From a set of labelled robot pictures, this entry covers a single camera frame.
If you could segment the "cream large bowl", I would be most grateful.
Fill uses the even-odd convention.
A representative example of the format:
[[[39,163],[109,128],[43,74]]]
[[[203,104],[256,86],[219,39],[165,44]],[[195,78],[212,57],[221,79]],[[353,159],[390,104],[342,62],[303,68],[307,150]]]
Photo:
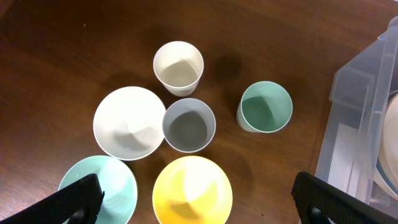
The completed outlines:
[[[397,91],[387,101],[374,181],[397,200]]]

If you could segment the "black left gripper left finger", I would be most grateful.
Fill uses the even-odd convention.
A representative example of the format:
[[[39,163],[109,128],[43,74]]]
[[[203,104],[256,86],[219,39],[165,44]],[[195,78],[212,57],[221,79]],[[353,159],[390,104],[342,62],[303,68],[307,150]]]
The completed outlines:
[[[88,174],[1,223],[94,224],[103,199],[98,176]]]

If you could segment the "mint green plastic cup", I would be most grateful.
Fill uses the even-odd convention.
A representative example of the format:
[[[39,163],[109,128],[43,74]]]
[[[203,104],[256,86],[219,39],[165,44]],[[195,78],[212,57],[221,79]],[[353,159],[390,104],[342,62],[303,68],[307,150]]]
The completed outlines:
[[[252,133],[274,133],[284,128],[293,114],[288,91],[278,83],[253,83],[243,93],[236,119],[240,127]]]

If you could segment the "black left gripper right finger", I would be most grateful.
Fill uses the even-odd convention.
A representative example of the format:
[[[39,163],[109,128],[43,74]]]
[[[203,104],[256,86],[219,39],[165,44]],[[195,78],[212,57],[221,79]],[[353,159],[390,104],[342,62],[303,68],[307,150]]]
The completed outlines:
[[[397,224],[396,218],[363,203],[308,172],[299,172],[296,175],[291,194],[302,224]]]

